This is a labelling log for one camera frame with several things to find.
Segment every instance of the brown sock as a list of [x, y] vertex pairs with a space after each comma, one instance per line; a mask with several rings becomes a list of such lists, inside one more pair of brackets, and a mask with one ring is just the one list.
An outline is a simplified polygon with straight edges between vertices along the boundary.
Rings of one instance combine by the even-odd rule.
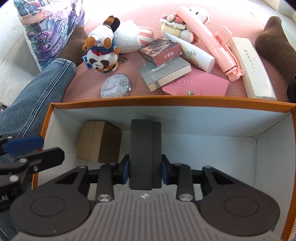
[[291, 102], [296, 102], [296, 51], [281, 26], [281, 19], [272, 16], [267, 21], [263, 33], [255, 41], [257, 51], [271, 62], [284, 77], [288, 86], [287, 96]]
[[87, 51], [82, 50], [86, 39], [87, 34], [84, 28], [82, 26], [77, 26], [58, 57], [71, 60], [78, 66], [82, 62], [82, 57], [87, 54]]

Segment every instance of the pink selfie stick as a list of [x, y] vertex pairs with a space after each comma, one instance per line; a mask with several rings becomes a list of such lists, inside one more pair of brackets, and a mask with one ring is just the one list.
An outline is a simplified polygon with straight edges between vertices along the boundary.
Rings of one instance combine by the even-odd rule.
[[192, 29], [207, 50], [215, 57], [230, 81], [235, 81], [244, 74], [237, 59], [226, 46], [226, 43], [232, 39], [232, 33], [226, 26], [221, 26], [213, 35], [187, 7], [178, 7], [176, 14]]

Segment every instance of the blue jeans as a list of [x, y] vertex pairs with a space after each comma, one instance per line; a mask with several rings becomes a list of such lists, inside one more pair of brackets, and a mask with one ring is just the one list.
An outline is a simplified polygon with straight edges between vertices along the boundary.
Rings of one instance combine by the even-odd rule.
[[[55, 59], [17, 96], [0, 115], [2, 136], [24, 137], [39, 135], [51, 102], [61, 102], [64, 92], [76, 74], [76, 65], [66, 59]], [[8, 154], [0, 162], [13, 162]], [[0, 213], [0, 239], [7, 241], [17, 234], [9, 210]]]

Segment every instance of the plush toy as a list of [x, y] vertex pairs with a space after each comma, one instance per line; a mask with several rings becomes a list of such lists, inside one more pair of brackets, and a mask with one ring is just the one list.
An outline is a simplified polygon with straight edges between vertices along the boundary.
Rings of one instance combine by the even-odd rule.
[[120, 49], [113, 43], [115, 31], [120, 24], [118, 18], [109, 16], [106, 21], [89, 33], [83, 50], [89, 50], [86, 58], [92, 67], [100, 72], [115, 71]]
[[[196, 17], [203, 22], [204, 25], [208, 25], [211, 21], [210, 14], [202, 7], [192, 6], [189, 7], [190, 11], [196, 14]], [[183, 39], [189, 43], [193, 40], [198, 40], [193, 31], [187, 27], [184, 21], [177, 14], [166, 14], [161, 19], [161, 30], [163, 32], [174, 35], [180, 39]]]
[[132, 20], [120, 22], [114, 31], [113, 42], [120, 48], [120, 53], [138, 51], [154, 41], [154, 32], [151, 28], [135, 25]]

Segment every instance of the round glitter compact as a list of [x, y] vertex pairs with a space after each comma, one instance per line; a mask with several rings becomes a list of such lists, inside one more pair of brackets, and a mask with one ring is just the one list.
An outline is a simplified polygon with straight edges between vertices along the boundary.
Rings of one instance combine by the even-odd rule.
[[101, 86], [101, 98], [128, 96], [131, 92], [131, 80], [125, 74], [114, 74], [107, 78]]

